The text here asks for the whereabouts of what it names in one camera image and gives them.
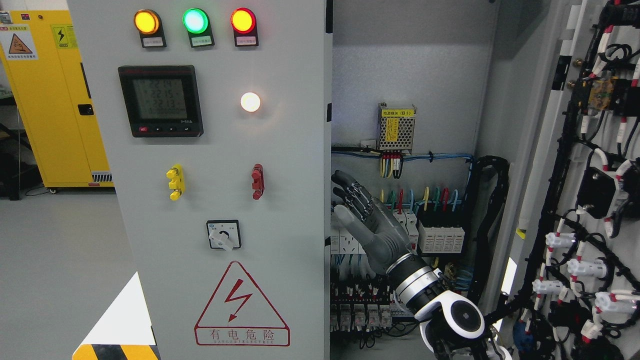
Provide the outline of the grey robot hand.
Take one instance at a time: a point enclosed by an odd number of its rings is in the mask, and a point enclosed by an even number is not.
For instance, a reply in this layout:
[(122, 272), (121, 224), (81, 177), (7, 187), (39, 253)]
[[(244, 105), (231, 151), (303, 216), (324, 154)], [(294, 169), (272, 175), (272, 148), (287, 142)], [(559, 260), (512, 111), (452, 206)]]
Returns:
[(337, 184), (333, 193), (343, 200), (334, 214), (361, 244), (373, 271), (399, 281), (425, 265), (410, 254), (406, 230), (379, 199), (344, 171), (334, 171), (331, 180)]

